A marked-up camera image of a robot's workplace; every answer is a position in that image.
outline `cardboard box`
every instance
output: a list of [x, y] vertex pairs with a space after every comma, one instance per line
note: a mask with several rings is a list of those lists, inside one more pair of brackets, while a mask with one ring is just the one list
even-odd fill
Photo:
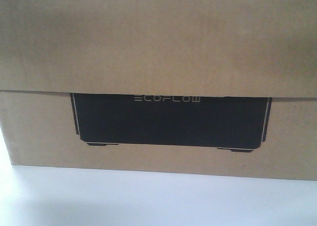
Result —
[[[316, 6], [2, 0], [0, 120], [12, 163], [316, 180]], [[102, 101], [76, 113], [70, 93]], [[107, 113], [120, 124], [105, 125]]]

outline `corrugated cardboard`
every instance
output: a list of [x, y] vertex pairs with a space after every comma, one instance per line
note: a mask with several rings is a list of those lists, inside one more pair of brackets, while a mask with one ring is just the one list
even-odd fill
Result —
[[317, 0], [1, 0], [1, 90], [317, 97]]
[[266, 141], [251, 153], [235, 153], [190, 146], [89, 146], [76, 134], [69, 94], [0, 96], [14, 164], [317, 180], [316, 99], [273, 99]]
[[[317, 179], [317, 0], [1, 0], [14, 164]], [[69, 93], [273, 97], [251, 153], [88, 146]]]

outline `box lid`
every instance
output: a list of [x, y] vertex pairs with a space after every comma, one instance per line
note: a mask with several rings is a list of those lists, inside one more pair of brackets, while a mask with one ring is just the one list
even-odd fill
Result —
[[317, 97], [317, 0], [1, 0], [0, 90]]

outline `black panel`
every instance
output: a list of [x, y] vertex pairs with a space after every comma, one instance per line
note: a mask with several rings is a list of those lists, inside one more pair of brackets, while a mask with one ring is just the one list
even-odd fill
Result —
[[80, 138], [90, 145], [253, 150], [266, 135], [270, 108], [270, 98], [71, 95]]

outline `ecoflow logo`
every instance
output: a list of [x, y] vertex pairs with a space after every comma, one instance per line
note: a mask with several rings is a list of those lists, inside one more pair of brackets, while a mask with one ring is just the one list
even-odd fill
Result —
[[134, 101], [147, 102], [200, 102], [200, 96], [150, 96], [150, 95], [134, 95]]

